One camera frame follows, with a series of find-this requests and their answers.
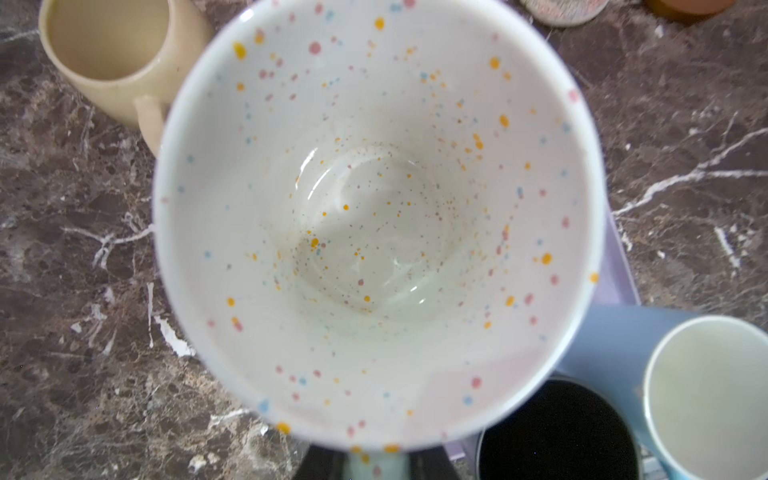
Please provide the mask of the multicolour woven round coaster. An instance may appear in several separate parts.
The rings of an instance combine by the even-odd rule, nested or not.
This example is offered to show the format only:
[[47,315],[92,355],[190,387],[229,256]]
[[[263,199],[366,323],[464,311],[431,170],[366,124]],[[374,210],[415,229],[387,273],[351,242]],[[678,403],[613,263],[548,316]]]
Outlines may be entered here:
[[521,5],[538,22],[555,28],[583,25],[595,19],[609,0],[522,0]]

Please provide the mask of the white mug blue handle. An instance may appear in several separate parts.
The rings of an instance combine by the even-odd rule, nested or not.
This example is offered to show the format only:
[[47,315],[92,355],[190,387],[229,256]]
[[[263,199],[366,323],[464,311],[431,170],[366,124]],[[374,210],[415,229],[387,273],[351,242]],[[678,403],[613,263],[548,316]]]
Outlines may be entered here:
[[604,396],[672,478],[766,478],[762,329],[723,315],[595,306],[558,370]]

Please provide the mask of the white mug with handle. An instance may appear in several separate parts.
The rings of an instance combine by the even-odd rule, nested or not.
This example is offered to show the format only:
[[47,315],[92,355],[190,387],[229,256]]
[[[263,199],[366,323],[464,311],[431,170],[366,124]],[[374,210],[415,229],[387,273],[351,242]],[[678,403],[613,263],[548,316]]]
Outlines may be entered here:
[[168,117],[155,250],[190,344],[344,479],[504,418],[593,297],[590,110],[502,1],[259,1]]

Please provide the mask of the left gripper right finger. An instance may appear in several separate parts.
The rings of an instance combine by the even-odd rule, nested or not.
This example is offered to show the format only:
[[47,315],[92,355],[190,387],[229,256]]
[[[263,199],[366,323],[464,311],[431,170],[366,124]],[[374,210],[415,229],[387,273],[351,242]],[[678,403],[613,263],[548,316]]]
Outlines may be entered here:
[[443,446],[408,454],[411,480],[459,480]]

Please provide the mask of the black mug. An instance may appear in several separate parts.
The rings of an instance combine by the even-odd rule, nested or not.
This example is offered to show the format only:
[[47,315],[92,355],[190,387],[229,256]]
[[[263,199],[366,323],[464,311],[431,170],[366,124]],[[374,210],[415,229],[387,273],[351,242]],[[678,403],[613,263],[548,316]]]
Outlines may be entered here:
[[476,450],[480,479],[640,479],[639,447],[601,395],[564,378],[486,429]]

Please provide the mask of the beige ceramic mug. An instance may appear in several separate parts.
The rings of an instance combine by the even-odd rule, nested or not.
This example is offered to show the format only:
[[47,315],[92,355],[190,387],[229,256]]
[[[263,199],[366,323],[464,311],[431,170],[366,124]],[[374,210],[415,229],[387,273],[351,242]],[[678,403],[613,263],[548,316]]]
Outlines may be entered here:
[[48,58],[109,117],[139,129],[153,155],[185,78],[215,30],[191,1],[45,1]]

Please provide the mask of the brown wooden saucer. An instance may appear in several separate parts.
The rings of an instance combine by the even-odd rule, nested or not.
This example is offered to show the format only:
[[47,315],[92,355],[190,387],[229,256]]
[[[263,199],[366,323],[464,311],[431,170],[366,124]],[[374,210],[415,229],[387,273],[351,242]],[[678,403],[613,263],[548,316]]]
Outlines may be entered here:
[[656,15],[686,25],[698,23],[718,15],[736,0],[645,0]]

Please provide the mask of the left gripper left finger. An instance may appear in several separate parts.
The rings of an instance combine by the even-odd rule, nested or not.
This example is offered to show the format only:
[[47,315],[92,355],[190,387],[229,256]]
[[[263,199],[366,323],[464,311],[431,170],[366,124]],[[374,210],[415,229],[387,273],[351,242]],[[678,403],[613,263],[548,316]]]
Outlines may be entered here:
[[340,480],[344,475],[346,454],[311,445],[294,473],[293,480]]

